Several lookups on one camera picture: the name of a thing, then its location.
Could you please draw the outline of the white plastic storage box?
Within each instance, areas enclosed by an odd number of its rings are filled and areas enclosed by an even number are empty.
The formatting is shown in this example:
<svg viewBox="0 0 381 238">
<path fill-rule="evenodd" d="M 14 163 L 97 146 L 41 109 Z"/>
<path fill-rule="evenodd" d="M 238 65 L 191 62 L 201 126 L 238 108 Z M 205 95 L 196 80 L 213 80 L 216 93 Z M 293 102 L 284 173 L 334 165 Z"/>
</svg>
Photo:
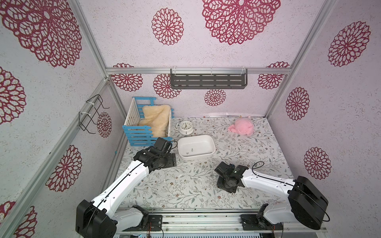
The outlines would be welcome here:
<svg viewBox="0 0 381 238">
<path fill-rule="evenodd" d="M 185 161 L 200 160 L 211 157 L 216 147 L 209 135 L 189 136 L 178 140 L 178 152 Z"/>
</svg>

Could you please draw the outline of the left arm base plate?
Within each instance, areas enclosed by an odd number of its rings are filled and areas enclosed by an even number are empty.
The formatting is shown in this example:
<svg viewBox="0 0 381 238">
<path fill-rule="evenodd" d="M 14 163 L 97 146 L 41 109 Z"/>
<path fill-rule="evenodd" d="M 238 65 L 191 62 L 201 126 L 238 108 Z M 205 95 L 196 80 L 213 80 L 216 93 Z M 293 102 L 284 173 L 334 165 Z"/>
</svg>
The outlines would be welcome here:
<svg viewBox="0 0 381 238">
<path fill-rule="evenodd" d="M 143 219 L 143 222 L 137 227 L 124 229 L 123 232 L 147 232 L 149 229 L 151 232 L 160 232 L 162 230 L 163 216 L 162 215 L 148 215 Z"/>
</svg>

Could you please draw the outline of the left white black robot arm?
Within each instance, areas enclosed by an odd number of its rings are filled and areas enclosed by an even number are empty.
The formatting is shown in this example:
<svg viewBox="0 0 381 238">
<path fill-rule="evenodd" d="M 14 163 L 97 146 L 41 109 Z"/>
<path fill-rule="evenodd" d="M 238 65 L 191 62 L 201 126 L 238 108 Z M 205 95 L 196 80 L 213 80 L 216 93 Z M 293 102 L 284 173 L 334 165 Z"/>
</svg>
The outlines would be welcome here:
<svg viewBox="0 0 381 238">
<path fill-rule="evenodd" d="M 117 210 L 143 178 L 176 164 L 174 153 L 145 149 L 137 152 L 128 168 L 104 192 L 77 206 L 75 231 L 84 238 L 112 238 L 126 229 L 145 229 L 149 223 L 147 210 L 138 205 L 122 212 Z"/>
</svg>

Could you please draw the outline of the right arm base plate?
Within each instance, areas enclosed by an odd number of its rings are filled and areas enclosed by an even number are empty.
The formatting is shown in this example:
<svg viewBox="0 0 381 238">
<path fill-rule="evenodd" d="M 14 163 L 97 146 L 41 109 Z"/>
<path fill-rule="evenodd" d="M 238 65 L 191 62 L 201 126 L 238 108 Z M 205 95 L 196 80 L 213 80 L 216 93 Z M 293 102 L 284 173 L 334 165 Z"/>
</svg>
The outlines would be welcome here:
<svg viewBox="0 0 381 238">
<path fill-rule="evenodd" d="M 282 223 L 271 224 L 264 218 L 257 218 L 254 214 L 243 214 L 240 216 L 244 231 L 282 231 Z"/>
</svg>

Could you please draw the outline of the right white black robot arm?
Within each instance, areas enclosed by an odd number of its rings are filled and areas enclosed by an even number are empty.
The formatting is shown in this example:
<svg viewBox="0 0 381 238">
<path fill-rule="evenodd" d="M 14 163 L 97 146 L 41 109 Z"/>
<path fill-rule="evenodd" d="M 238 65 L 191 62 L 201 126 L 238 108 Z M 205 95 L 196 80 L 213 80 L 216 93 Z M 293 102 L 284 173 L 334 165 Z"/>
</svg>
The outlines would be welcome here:
<svg viewBox="0 0 381 238">
<path fill-rule="evenodd" d="M 220 163 L 217 187 L 236 193 L 238 187 L 253 188 L 282 199 L 277 204 L 265 203 L 250 221 L 262 230 L 274 230 L 287 222 L 299 222 L 312 230 L 320 230 L 330 218 L 326 212 L 328 200 L 306 177 L 276 178 L 246 166 Z"/>
</svg>

